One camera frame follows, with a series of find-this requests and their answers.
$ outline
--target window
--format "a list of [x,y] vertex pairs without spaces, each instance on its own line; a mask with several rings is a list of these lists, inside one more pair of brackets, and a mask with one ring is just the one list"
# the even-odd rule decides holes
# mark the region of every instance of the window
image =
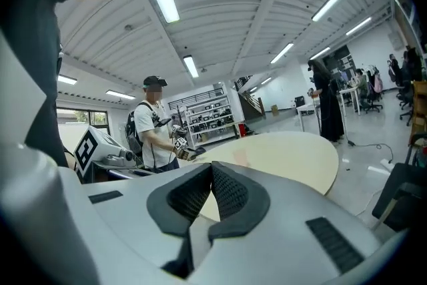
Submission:
[[62,144],[73,153],[89,125],[109,134],[106,111],[57,108],[59,135]]

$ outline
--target window frame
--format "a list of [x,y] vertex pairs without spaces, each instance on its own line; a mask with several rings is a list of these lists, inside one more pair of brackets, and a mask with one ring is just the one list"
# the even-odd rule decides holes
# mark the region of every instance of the window frame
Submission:
[[[89,125],[93,126],[94,128],[106,128],[108,135],[110,134],[110,129],[109,129],[109,120],[108,120],[108,111],[101,111],[101,110],[94,110],[94,109],[84,109],[84,108],[69,108],[69,107],[56,107],[56,109],[67,109],[69,111],[85,111],[87,112],[87,115],[89,117]],[[105,113],[105,118],[107,119],[107,124],[106,125],[95,125],[92,124],[91,122],[91,113]]]

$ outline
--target white corrugated ceiling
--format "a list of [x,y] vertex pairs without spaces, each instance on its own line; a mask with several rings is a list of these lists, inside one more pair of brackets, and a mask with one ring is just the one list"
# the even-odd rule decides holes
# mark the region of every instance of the white corrugated ceiling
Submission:
[[[117,101],[108,89],[141,95],[148,75],[167,79],[166,95],[224,79],[280,68],[339,41],[390,0],[341,0],[321,21],[327,0],[175,0],[180,21],[167,24],[155,0],[70,0],[57,7],[64,59],[61,73],[78,78],[63,93]],[[288,43],[292,50],[270,61]],[[193,55],[199,78],[181,58]]]

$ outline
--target round table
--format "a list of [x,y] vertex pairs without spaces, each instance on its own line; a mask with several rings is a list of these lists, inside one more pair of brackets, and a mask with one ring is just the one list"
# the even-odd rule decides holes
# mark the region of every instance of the round table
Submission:
[[[322,195],[332,187],[338,172],[335,147],[319,135],[281,131],[244,137],[220,145],[193,163],[227,162],[298,181]],[[211,193],[200,212],[219,221],[218,206]]]

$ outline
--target wooden tabletop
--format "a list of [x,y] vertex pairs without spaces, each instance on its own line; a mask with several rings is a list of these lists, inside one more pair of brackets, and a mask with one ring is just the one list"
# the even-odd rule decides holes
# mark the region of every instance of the wooden tabletop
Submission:
[[[323,137],[298,131],[263,133],[220,145],[193,163],[227,162],[306,184],[322,195],[332,187],[338,172],[338,153]],[[219,221],[215,197],[210,194],[201,210]]]

